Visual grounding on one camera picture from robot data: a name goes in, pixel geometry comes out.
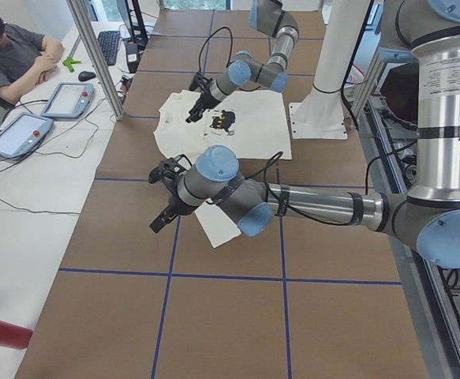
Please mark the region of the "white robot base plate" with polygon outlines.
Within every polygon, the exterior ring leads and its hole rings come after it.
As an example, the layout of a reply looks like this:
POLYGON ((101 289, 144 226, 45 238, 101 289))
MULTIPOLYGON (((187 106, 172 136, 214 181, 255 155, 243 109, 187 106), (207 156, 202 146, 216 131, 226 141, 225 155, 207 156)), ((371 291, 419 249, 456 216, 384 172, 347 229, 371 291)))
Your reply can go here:
POLYGON ((293 139, 346 140, 342 104, 315 103, 312 108, 303 103, 290 103, 290 125, 293 139))

